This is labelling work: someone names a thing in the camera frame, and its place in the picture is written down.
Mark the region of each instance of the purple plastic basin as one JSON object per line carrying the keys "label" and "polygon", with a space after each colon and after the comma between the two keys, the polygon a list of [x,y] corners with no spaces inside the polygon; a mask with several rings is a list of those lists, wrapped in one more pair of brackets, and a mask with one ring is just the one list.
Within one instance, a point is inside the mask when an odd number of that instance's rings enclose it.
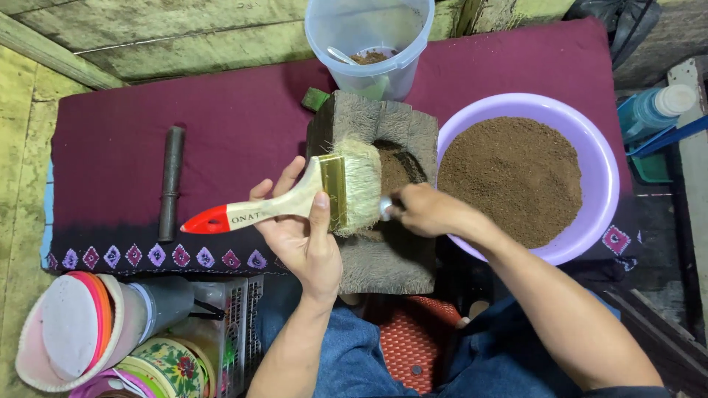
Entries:
{"label": "purple plastic basin", "polygon": [[[452,140],[475,123],[499,116],[529,118],[558,131],[578,152],[583,204],[576,219],[548,245],[531,253],[558,266],[580,256],[607,230],[620,196],[617,162],[603,134],[577,110],[552,98],[508,93],[481,99],[455,113],[438,135],[438,168]],[[467,253],[486,261],[462,239],[450,235]]]}

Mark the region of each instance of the red brush handle tip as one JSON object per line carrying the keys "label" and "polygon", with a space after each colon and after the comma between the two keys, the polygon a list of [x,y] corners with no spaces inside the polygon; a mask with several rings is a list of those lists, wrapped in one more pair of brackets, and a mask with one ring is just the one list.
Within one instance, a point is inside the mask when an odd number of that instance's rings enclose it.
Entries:
{"label": "red brush handle tip", "polygon": [[180,231],[189,234],[220,234],[231,231],[226,205],[212,207],[197,214],[185,222]]}

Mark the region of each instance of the wooden floor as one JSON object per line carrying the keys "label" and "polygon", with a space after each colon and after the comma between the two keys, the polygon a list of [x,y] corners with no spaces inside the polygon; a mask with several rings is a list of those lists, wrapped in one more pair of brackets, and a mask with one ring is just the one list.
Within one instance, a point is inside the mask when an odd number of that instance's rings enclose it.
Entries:
{"label": "wooden floor", "polygon": [[88,88],[0,46],[0,391],[60,397],[26,386],[14,369],[27,313],[53,276],[40,269],[44,190],[58,100]]}

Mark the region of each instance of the hand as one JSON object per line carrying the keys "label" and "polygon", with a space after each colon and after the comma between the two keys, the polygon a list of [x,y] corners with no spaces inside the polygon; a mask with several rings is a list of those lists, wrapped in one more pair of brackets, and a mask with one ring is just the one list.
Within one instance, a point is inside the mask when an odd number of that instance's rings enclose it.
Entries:
{"label": "hand", "polygon": [[394,205],[386,212],[422,237],[460,235],[463,228],[469,230],[469,224],[477,226],[477,234],[493,227],[493,223],[478,210],[437,191],[429,183],[409,184],[392,193],[391,197]]}
{"label": "hand", "polygon": [[[282,171],[275,184],[273,197],[288,192],[305,166],[304,157],[295,160]],[[273,182],[263,180],[251,189],[249,200],[266,197]],[[273,253],[292,271],[302,284],[302,295],[325,305],[337,298],[342,278],[342,258],[329,228],[329,196],[318,193],[310,210],[309,220],[298,216],[269,218],[256,223]]]}

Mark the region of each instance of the maroon cloth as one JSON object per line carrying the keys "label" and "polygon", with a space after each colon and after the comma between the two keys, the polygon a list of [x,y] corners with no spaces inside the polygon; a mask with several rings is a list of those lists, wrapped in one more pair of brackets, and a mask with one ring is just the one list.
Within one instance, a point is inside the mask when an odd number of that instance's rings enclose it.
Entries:
{"label": "maroon cloth", "polygon": [[[52,139],[52,252],[61,263],[60,251],[71,246],[70,239],[62,240],[64,230],[156,222],[164,138],[176,123],[187,126],[178,221],[247,200],[251,187],[264,178],[277,179],[295,155],[303,154],[312,114],[300,101],[310,86],[327,92],[336,88],[316,59],[63,98]],[[588,18],[430,42],[405,102],[437,117],[442,126],[466,105],[510,92],[565,102],[603,132],[619,166],[615,224],[634,240],[632,185],[602,24]],[[602,244],[585,255],[613,256]]]}

